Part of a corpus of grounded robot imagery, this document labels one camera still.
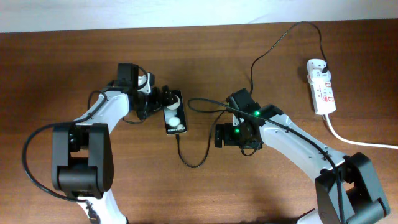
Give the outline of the black Samsung flip phone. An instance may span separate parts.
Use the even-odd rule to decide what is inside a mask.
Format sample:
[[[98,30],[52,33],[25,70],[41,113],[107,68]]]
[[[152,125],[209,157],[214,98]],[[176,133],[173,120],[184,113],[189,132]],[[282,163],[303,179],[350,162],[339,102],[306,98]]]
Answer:
[[[172,90],[177,102],[164,108],[165,132],[167,135],[182,134],[188,131],[181,90]]]

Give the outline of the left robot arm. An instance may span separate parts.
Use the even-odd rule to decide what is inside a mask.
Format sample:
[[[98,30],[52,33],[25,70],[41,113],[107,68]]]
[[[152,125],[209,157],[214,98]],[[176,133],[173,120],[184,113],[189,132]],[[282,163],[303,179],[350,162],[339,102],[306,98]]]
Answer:
[[[52,183],[77,203],[91,223],[128,223],[111,190],[114,162],[110,134],[135,111],[140,121],[181,99],[167,85],[157,88],[153,73],[120,63],[117,77],[99,91],[98,100],[74,121],[53,129]]]

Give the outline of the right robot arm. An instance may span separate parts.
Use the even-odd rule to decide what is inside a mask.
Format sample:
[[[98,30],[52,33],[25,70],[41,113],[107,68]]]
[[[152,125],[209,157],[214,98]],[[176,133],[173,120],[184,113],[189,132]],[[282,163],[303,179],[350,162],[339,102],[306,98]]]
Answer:
[[[376,223],[391,209],[371,160],[349,156],[300,129],[275,105],[261,107],[243,88],[226,99],[233,122],[216,125],[215,146],[237,146],[251,156],[271,147],[314,183],[317,207],[296,223]]]

